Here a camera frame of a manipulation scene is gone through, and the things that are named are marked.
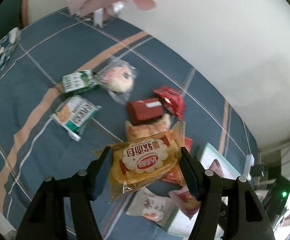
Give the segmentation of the pink purple snack packet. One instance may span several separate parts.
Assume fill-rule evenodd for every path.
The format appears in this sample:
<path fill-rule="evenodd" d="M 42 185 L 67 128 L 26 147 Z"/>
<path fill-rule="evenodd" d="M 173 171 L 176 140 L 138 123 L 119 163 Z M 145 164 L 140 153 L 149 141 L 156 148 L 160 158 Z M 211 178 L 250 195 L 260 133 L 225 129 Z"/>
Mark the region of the pink purple snack packet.
<path fill-rule="evenodd" d="M 223 170 L 217 159 L 214 159 L 209 169 L 215 172 L 221 178 L 224 177 Z M 176 206 L 182 211 L 182 213 L 189 219 L 191 219 L 200 209 L 201 202 L 197 201 L 190 194 L 187 186 L 184 186 L 180 190 L 170 191 L 169 196 L 176 204 Z"/>

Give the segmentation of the white mushroom biscuit packet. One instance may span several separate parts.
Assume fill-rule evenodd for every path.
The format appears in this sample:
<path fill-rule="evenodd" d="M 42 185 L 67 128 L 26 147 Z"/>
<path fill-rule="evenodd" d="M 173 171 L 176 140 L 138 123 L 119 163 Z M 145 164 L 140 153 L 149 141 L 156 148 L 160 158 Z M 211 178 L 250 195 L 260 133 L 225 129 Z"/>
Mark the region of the white mushroom biscuit packet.
<path fill-rule="evenodd" d="M 126 214 L 129 216 L 142 216 L 164 226 L 172 215 L 176 205 L 169 197 L 158 196 L 146 187 L 135 193 Z"/>

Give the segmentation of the yellow soft bread packet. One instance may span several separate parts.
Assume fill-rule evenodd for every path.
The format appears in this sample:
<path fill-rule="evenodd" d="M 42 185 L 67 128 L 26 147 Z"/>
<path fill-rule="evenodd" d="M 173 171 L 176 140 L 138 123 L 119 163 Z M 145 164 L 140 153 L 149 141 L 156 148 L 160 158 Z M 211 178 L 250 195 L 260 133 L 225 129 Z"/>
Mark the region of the yellow soft bread packet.
<path fill-rule="evenodd" d="M 109 145 L 112 150 L 110 202 L 169 174 L 181 158 L 185 132 L 186 123 L 179 121 L 167 131 Z"/>

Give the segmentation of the black power adapter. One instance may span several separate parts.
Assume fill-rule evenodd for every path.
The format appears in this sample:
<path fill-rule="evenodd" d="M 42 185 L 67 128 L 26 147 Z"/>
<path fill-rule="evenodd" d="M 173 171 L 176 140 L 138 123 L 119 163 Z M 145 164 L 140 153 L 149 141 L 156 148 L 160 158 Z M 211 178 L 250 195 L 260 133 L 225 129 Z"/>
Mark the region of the black power adapter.
<path fill-rule="evenodd" d="M 250 168 L 250 176 L 252 178 L 263 177 L 265 174 L 265 166 L 263 164 L 257 164 Z"/>

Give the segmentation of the white power strip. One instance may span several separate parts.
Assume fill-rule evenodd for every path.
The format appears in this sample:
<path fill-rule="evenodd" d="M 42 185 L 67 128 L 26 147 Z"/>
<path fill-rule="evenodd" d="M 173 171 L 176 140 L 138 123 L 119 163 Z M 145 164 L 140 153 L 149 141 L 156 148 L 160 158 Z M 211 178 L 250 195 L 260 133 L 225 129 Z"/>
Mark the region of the white power strip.
<path fill-rule="evenodd" d="M 244 171 L 243 171 L 243 176 L 250 181 L 251 180 L 251 175 L 250 175 L 250 170 L 253 167 L 255 163 L 255 158 L 252 154 L 248 154 L 246 156 L 246 160 L 245 160 L 245 166 L 244 166 Z"/>

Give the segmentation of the white tray green rim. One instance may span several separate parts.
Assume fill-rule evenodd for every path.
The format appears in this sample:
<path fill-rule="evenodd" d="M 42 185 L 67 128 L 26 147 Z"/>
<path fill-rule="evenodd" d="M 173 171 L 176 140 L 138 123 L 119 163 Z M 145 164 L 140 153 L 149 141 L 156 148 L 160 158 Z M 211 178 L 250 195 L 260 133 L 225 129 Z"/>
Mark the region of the white tray green rim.
<path fill-rule="evenodd" d="M 223 239 L 248 239 L 250 222 L 246 219 L 246 194 L 250 192 L 249 182 L 221 178 L 212 170 L 204 169 L 185 147 L 181 148 L 180 169 L 190 194 L 201 202 L 189 239 L 214 239 L 222 197 L 229 198 Z"/>

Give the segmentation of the blue plaid tablecloth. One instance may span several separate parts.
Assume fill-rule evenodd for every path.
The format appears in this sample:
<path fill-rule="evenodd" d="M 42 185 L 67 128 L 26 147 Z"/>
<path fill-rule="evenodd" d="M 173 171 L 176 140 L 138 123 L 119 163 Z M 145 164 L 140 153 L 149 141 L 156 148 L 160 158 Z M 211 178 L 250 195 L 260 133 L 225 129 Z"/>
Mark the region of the blue plaid tablecloth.
<path fill-rule="evenodd" d="M 115 20 L 103 29 L 54 12 L 21 32 L 0 69 L 0 212 L 17 229 L 45 176 L 68 178 L 87 168 L 94 152 L 126 141 L 129 115 L 102 87 L 64 93 L 62 78 L 99 72 L 112 57 L 136 72 L 131 101 L 163 85 L 184 95 L 192 152 L 206 144 L 244 170 L 257 143 L 236 111 L 186 60 L 137 27 Z"/>

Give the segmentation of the red gold flat packet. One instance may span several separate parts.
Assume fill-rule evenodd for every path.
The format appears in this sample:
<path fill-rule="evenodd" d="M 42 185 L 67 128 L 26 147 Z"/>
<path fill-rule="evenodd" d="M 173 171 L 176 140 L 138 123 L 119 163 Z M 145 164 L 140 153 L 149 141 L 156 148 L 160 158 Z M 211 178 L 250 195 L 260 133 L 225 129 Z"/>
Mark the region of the red gold flat packet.
<path fill-rule="evenodd" d="M 185 148 L 187 149 L 188 153 L 191 152 L 192 144 L 193 144 L 193 139 L 189 137 L 185 137 Z M 169 174 L 165 175 L 160 180 L 166 183 L 171 183 L 173 185 L 180 185 L 180 186 L 186 185 L 185 179 L 181 172 L 181 168 L 179 164 L 177 164 Z"/>

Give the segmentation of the green white cracker packet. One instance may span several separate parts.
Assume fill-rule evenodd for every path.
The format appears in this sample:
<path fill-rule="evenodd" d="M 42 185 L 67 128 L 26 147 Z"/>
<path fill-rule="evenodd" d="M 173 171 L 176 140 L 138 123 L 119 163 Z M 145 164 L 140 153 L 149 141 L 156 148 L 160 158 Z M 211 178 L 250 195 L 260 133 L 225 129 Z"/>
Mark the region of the green white cracker packet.
<path fill-rule="evenodd" d="M 79 142 L 88 122 L 101 108 L 100 105 L 94 105 L 85 98 L 74 95 L 62 102 L 51 118 L 66 129 L 73 140 Z"/>

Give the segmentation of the orange bread snack packet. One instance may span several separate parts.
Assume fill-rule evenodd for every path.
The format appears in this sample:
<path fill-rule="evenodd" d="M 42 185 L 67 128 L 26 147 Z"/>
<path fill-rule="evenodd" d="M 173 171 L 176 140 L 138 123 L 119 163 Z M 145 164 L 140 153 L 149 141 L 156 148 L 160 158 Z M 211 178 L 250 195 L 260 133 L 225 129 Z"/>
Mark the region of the orange bread snack packet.
<path fill-rule="evenodd" d="M 125 122 L 125 132 L 128 141 L 150 137 L 170 129 L 170 115 L 164 114 L 159 120 L 151 124 L 133 126 L 131 122 Z"/>

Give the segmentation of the dark green snack packet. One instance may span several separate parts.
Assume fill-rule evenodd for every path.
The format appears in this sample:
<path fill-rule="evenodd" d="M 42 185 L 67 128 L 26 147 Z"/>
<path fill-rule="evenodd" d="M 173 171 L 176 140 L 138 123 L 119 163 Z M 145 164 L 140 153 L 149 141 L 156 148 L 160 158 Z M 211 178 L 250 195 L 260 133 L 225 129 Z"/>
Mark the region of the dark green snack packet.
<path fill-rule="evenodd" d="M 73 95 L 97 89 L 98 84 L 93 81 L 93 76 L 93 71 L 89 69 L 64 75 L 62 77 L 64 93 Z"/>

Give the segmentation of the red crinkled snack packet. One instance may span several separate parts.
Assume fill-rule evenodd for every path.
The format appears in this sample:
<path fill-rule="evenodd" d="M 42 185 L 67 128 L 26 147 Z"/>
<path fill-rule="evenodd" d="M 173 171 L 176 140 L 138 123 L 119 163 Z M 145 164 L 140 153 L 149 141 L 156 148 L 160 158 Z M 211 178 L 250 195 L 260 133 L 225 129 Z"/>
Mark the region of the red crinkled snack packet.
<path fill-rule="evenodd" d="M 159 96 L 164 107 L 170 111 L 176 118 L 183 120 L 185 103 L 182 94 L 169 86 L 161 86 L 154 89 L 153 92 Z"/>

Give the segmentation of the dark red box snack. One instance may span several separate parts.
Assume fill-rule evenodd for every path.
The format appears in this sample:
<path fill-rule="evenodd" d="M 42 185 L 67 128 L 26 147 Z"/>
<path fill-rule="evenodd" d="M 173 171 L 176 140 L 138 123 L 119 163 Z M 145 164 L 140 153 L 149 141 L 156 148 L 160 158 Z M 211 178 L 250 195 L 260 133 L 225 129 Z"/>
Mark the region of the dark red box snack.
<path fill-rule="evenodd" d="M 127 103 L 132 125 L 142 125 L 163 115 L 163 106 L 158 98 L 149 98 Z"/>

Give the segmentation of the clear bun package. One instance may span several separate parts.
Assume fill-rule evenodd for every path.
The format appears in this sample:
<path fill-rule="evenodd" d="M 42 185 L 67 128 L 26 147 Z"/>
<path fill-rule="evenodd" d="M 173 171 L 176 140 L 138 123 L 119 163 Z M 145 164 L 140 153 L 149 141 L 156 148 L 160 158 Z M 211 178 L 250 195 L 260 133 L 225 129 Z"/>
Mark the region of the clear bun package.
<path fill-rule="evenodd" d="M 111 56 L 107 65 L 93 76 L 93 82 L 104 88 L 114 101 L 125 105 L 134 88 L 136 77 L 135 67 Z"/>

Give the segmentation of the blue white tissue pack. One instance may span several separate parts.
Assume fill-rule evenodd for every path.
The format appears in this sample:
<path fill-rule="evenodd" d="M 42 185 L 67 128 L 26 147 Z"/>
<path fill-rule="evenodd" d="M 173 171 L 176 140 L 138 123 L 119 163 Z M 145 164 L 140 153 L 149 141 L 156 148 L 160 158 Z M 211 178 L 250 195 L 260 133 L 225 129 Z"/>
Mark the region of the blue white tissue pack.
<path fill-rule="evenodd" d="M 6 62 L 18 46 L 20 39 L 21 31 L 16 27 L 0 40 L 0 69 L 5 67 Z"/>

